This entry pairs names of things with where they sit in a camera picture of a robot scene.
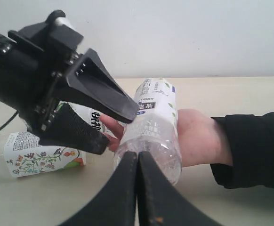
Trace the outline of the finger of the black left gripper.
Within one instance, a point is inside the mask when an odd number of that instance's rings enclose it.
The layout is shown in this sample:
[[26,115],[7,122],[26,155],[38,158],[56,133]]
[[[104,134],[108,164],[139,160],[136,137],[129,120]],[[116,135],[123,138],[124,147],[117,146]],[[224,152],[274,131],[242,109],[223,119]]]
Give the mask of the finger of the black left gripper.
[[67,101],[84,105],[123,123],[132,123],[137,103],[106,70],[97,52],[91,48],[68,68]]

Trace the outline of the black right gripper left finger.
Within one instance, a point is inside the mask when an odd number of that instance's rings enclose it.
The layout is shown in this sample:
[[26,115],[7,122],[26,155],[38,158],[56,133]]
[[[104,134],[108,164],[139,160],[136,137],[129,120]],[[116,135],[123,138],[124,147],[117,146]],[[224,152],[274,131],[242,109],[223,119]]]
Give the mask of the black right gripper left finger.
[[137,154],[126,152],[98,194],[63,226],[133,226]]

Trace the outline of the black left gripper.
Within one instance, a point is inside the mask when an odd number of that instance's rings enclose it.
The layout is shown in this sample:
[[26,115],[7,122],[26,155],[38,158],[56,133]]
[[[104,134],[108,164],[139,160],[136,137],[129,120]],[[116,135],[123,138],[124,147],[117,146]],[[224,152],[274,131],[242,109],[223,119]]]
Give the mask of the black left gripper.
[[49,25],[32,24],[0,34],[0,102],[15,109],[40,145],[70,147],[102,155],[109,143],[69,104],[55,96],[77,52],[62,54],[47,41]]

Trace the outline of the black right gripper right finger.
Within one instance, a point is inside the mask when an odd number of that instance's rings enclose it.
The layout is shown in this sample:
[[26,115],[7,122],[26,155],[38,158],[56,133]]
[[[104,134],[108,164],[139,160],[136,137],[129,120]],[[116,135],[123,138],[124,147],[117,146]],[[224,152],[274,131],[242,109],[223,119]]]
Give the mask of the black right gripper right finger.
[[138,155],[137,200],[141,226],[220,225],[188,202],[146,151]]

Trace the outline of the black sleeved forearm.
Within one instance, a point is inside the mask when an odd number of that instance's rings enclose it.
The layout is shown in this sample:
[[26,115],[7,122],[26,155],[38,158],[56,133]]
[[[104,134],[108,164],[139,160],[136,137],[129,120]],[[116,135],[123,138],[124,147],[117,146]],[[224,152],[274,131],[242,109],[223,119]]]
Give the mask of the black sleeved forearm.
[[233,165],[211,164],[215,181],[227,189],[274,189],[274,112],[215,117],[224,130]]

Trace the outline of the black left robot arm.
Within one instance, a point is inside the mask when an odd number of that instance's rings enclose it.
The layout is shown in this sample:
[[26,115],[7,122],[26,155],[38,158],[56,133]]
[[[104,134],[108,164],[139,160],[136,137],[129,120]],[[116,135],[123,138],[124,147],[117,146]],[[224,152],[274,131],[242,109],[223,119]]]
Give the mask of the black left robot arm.
[[133,122],[138,105],[115,82],[93,49],[79,54],[83,36],[67,25],[33,24],[0,34],[0,101],[15,110],[41,145],[102,154],[109,141],[70,103]]

